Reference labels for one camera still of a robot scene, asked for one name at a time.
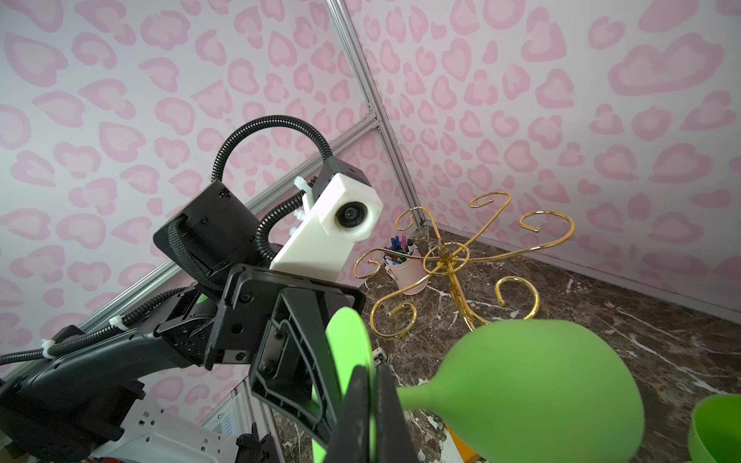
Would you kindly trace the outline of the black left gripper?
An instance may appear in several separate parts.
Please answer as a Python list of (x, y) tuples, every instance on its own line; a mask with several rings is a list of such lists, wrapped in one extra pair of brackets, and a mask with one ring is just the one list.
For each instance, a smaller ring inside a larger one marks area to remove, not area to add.
[(362, 312), (356, 287), (239, 264), (222, 293), (187, 291), (183, 313), (156, 328), (187, 366), (250, 365), (256, 399), (296, 422), (318, 445), (329, 444), (343, 393), (326, 336), (339, 310)]

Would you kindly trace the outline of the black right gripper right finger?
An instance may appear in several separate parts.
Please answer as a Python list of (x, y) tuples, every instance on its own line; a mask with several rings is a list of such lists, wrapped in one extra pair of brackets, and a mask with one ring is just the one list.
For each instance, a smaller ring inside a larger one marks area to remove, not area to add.
[(388, 364), (376, 367), (376, 462), (419, 462)]

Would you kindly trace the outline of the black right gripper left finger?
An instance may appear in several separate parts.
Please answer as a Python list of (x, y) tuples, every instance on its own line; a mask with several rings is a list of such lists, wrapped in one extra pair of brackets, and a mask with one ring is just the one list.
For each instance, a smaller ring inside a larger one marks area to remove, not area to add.
[(370, 382), (365, 367), (352, 372), (341, 416), (326, 450), (324, 463), (370, 461)]

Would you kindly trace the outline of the green wine glass back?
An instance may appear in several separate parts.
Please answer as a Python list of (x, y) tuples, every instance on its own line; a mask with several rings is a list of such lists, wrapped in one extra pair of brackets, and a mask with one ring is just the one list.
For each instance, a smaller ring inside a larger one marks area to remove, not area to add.
[(397, 396), (403, 410), (437, 415), (492, 462), (626, 462), (644, 436), (643, 402), (623, 359), (565, 320), (478, 328), (432, 380)]

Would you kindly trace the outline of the green wine glass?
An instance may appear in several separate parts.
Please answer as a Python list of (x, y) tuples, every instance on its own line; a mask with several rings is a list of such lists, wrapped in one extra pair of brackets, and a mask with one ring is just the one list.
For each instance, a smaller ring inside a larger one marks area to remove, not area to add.
[(692, 413), (688, 435), (690, 461), (740, 461), (740, 395), (712, 395)]
[(437, 415), (492, 462), (626, 462), (644, 436), (643, 402), (623, 359), (565, 320), (478, 328), (432, 380), (397, 396), (403, 410)]

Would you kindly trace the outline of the gold wire glass rack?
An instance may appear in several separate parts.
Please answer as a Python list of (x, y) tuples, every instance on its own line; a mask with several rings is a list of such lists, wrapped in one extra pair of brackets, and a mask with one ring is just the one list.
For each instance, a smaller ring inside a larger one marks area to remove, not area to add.
[(426, 254), (420, 257), (408, 256), (406, 258), (409, 262), (418, 262), (418, 264), (422, 266), (422, 275), (420, 277), (414, 277), (411, 283), (404, 284), (400, 289), (397, 289), (396, 291), (381, 297), (376, 303), (372, 305), (369, 315), (369, 326), (374, 335), (382, 339), (399, 339), (407, 335), (414, 327), (418, 319), (419, 310), (414, 304), (403, 302), (395, 306), (395, 308), (393, 308), (386, 314), (388, 318), (393, 318), (401, 311), (408, 310), (410, 312), (410, 320), (406, 324), (406, 326), (394, 333), (381, 332), (379, 328), (376, 327), (376, 315), (377, 313), (379, 313), (385, 303), (395, 298), (401, 297), (407, 294), (409, 291), (413, 291), (413, 289), (420, 289), (420, 287), (422, 287), (422, 285), (428, 282), (428, 280), (430, 280), (430, 278), (432, 277), (446, 277), (449, 280), (451, 298), (453, 299), (453, 302), (455, 303), (460, 316), (471, 331), (475, 330), (480, 325), (484, 326), (488, 324), (489, 321), (487, 319), (480, 316), (470, 307), (467, 299), (465, 298), (463, 287), (461, 285), (461, 282), (459, 281), (459, 278), (457, 277), (457, 274), (469, 264), (489, 264), (490, 262), (508, 260), (526, 254), (534, 253), (536, 251), (546, 250), (559, 246), (571, 239), (576, 231), (576, 224), (574, 220), (563, 212), (554, 210), (529, 211), (519, 218), (518, 227), (520, 229), (523, 229), (530, 233), (539, 233), (540, 228), (529, 225), (527, 223), (527, 220), (535, 216), (554, 216), (567, 223), (567, 230), (562, 233), (557, 239), (544, 244), (511, 251), (496, 256), (473, 258), (471, 256), (471, 246), (508, 208), (513, 197), (511, 196), (511, 194), (505, 191), (498, 190), (482, 194), (469, 202), (469, 208), (472, 208), (472, 210), (477, 210), (478, 208), (484, 208), (485, 206), (493, 204), (494, 198), (496, 196), (503, 196), (505, 198), (505, 202), (488, 219), (484, 227), (482, 227), (482, 229), (480, 229), (480, 231), (478, 231), (476, 235), (469, 238), (465, 242), (445, 241), (441, 235), (441, 231), (437, 226), (437, 222), (435, 221), (432, 213), (428, 208), (425, 208), (424, 206), (414, 206), (414, 208), (409, 208), (409, 210), (405, 210), (405, 212), (403, 212), (403, 214), (401, 214), (397, 218), (395, 222), (395, 228), (399, 232), (404, 232), (413, 225), (412, 215), (417, 211), (424, 212), (426, 218), (430, 220), (430, 224), (432, 225), (432, 229), (437, 238), (437, 241), (434, 246), (428, 249), (428, 252), (426, 252)]

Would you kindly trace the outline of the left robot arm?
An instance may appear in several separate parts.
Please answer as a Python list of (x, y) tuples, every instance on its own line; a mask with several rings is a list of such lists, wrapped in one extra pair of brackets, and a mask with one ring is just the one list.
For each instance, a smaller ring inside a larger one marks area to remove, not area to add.
[[(229, 156), (272, 127), (307, 136), (320, 174), (263, 218), (223, 183)], [(1, 387), (1, 428), (21, 452), (48, 462), (112, 457), (139, 462), (276, 460), (270, 437), (225, 436), (168, 414), (143, 377), (171, 368), (249, 366), (262, 403), (330, 442), (342, 393), (325, 331), (341, 309), (365, 298), (337, 279), (354, 245), (370, 237), (382, 202), (366, 175), (337, 158), (312, 125), (291, 116), (258, 118), (225, 141), (210, 185), (154, 236), (193, 279), (86, 333), (58, 332), (42, 348), (2, 357), (29, 361)]]

